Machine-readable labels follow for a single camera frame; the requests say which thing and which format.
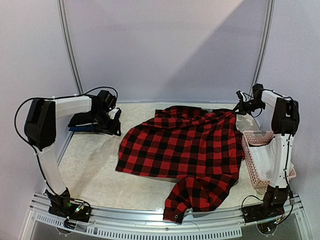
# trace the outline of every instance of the gray wall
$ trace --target gray wall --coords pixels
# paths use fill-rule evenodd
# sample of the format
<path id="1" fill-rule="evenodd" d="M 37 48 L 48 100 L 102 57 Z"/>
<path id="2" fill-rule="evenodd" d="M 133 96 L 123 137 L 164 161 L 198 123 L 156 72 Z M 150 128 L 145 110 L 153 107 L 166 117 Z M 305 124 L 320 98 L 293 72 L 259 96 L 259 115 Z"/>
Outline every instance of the gray wall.
<path id="1" fill-rule="evenodd" d="M 292 180 L 315 239 L 320 236 L 320 1 L 275 1 L 259 82 L 299 102 L 300 125 L 293 145 Z M 270 127 L 264 114 L 258 121 Z"/>
<path id="2" fill-rule="evenodd" d="M 238 102 L 254 78 L 267 0 L 68 0 L 85 91 L 120 102 Z"/>
<path id="3" fill-rule="evenodd" d="M 14 113 L 29 97 L 76 93 L 57 1 L 0 0 L 0 239 L 17 240 L 34 192 L 44 183 L 33 150 L 14 131 Z M 27 107 L 18 119 L 20 130 Z M 57 152 L 68 119 L 57 124 Z"/>

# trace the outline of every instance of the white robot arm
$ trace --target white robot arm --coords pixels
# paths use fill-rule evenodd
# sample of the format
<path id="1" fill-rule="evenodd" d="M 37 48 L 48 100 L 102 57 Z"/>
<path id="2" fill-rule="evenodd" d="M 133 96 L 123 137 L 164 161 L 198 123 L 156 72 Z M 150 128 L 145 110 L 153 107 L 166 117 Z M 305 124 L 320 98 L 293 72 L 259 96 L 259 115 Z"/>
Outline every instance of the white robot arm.
<path id="1" fill-rule="evenodd" d="M 77 125 L 80 125 L 80 131 L 83 132 L 86 128 L 84 124 L 88 124 L 87 128 L 94 128 L 95 132 L 120 136 L 121 110 L 115 108 L 117 97 L 109 91 L 101 90 L 98 95 L 36 97 L 31 100 L 24 125 L 27 140 L 24 138 L 23 140 L 36 152 L 38 164 L 47 185 L 45 193 L 51 201 L 49 213 L 68 220 L 88 222 L 91 215 L 90 204 L 70 197 L 59 171 L 55 155 L 56 121 L 59 118 L 74 115 L 69 124 L 73 129 L 77 130 Z M 112 111 L 117 113 L 116 118 L 110 118 L 109 113 Z"/>
<path id="2" fill-rule="evenodd" d="M 289 185 L 289 167 L 294 136 L 300 121 L 298 102 L 291 97 L 285 97 L 273 90 L 264 89 L 262 84 L 252 87 L 253 97 L 248 99 L 247 94 L 238 91 L 240 99 L 233 109 L 237 114 L 245 115 L 257 109 L 265 109 L 266 105 L 273 108 L 271 128 L 275 134 L 275 164 L 273 176 L 263 198 L 261 206 L 247 206 L 242 208 L 246 223 L 274 217 L 284 212 L 283 206 L 290 197 L 293 206 L 294 197 Z"/>

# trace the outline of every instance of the plaid flannel shirt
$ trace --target plaid flannel shirt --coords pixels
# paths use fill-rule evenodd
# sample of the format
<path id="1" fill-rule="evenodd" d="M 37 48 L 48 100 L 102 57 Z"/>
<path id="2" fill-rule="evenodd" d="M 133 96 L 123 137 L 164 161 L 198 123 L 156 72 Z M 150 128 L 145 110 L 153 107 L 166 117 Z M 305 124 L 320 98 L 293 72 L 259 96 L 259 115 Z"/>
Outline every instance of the plaid flannel shirt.
<path id="1" fill-rule="evenodd" d="M 164 220 L 216 209 L 239 178 L 242 133 L 231 110 L 172 106 L 132 128 L 119 147 L 116 171 L 181 179 L 165 201 Z"/>

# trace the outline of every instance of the black cable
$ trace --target black cable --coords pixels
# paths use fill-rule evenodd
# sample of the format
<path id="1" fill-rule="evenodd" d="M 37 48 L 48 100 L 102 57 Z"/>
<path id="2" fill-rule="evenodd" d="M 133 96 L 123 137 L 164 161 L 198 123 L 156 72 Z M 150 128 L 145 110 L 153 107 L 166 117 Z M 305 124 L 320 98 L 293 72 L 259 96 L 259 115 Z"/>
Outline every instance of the black cable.
<path id="1" fill-rule="evenodd" d="M 290 150 L 290 137 L 291 137 L 291 134 L 288 137 L 288 144 L 287 144 L 288 147 L 287 147 L 287 152 L 286 152 L 286 161 L 285 161 L 285 168 L 284 168 L 284 177 L 285 177 L 286 184 L 289 187 L 289 191 L 291 191 L 291 188 L 290 188 L 289 181 L 287 178 L 287 169 L 288 169 L 289 150 Z"/>
<path id="2" fill-rule="evenodd" d="M 242 92 L 244 95 L 247 95 L 248 97 L 250 97 L 250 98 L 252 98 L 252 99 L 254 99 L 254 97 L 253 96 L 251 96 L 251 95 L 249 95 L 248 93 L 245 93 L 245 92 Z"/>
<path id="3" fill-rule="evenodd" d="M 89 94 L 89 93 L 91 93 L 92 91 L 97 90 L 97 89 L 112 89 L 113 91 L 115 91 L 115 94 L 116 94 L 115 98 L 118 99 L 118 92 L 117 92 L 117 90 L 114 89 L 114 88 L 111 87 L 111 86 L 98 86 L 98 87 L 95 87 L 95 88 L 93 88 L 93 89 L 85 92 L 84 94 L 81 94 L 80 96 L 82 96 L 82 95 L 87 95 L 87 94 Z"/>
<path id="4" fill-rule="evenodd" d="M 241 209 L 243 209 L 244 208 L 244 202 L 245 202 L 245 200 L 247 199 L 247 198 L 249 198 L 249 197 L 252 197 L 252 198 L 256 198 L 256 199 L 258 199 L 259 201 L 263 201 L 263 200 L 261 200 L 260 198 L 258 198 L 257 196 L 255 196 L 255 195 L 248 195 L 248 196 L 246 196 L 244 199 L 243 199 L 243 201 L 242 201 L 242 203 L 241 203 Z"/>
<path id="5" fill-rule="evenodd" d="M 280 222 L 278 222 L 276 225 L 278 226 L 279 224 L 283 223 L 283 222 L 290 216 L 290 214 L 292 213 L 292 210 L 293 210 L 293 209 L 294 209 L 294 206 L 292 205 L 289 214 L 288 214 L 283 220 L 281 220 Z"/>
<path id="6" fill-rule="evenodd" d="M 76 198 L 72 198 L 72 197 L 64 197 L 64 196 L 61 196 L 62 198 L 64 198 L 64 199 L 68 199 L 68 200 L 78 200 L 78 201 L 81 201 L 81 202 L 83 202 L 84 204 L 87 204 L 88 206 L 89 206 L 89 208 L 90 209 L 92 209 L 91 208 L 91 205 L 87 202 L 87 201 L 84 201 L 84 200 L 81 200 L 81 199 L 76 199 Z M 75 228 L 76 228 L 76 223 L 74 223 L 74 222 L 70 222 L 69 220 L 75 215 L 75 214 L 77 214 L 79 211 L 74 211 L 74 213 L 73 214 L 71 214 L 69 217 L 67 217 L 65 220 L 64 220 L 64 222 L 63 222 L 63 226 L 65 227 L 65 228 L 68 228 L 68 229 L 71 229 L 71 230 L 74 230 Z"/>
<path id="7" fill-rule="evenodd" d="M 251 117 L 253 117 L 253 118 L 257 118 L 257 117 L 259 117 L 260 116 L 260 114 L 262 113 L 262 108 L 260 108 L 260 112 L 259 112 L 259 114 L 257 115 L 257 116 L 252 116 L 252 114 L 251 114 Z"/>

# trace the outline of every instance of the pink plastic basket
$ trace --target pink plastic basket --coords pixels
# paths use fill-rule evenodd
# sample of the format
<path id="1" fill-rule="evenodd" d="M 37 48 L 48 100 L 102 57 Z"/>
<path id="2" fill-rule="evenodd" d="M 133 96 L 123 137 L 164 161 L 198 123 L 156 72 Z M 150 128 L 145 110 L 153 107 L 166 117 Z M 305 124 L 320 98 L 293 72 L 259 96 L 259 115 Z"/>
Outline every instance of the pink plastic basket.
<path id="1" fill-rule="evenodd" d="M 242 148 L 245 155 L 245 162 L 249 171 L 252 186 L 256 190 L 259 190 L 259 189 L 262 190 L 262 188 L 266 188 L 270 183 L 270 179 L 259 178 L 256 166 L 255 166 L 255 162 L 250 152 L 249 144 L 255 145 L 255 146 L 267 145 L 274 136 L 275 135 L 272 131 L 266 131 L 266 132 L 244 131 L 243 132 Z M 296 176 L 297 176 L 296 171 L 293 168 L 291 173 L 289 174 L 289 180 L 295 178 Z"/>

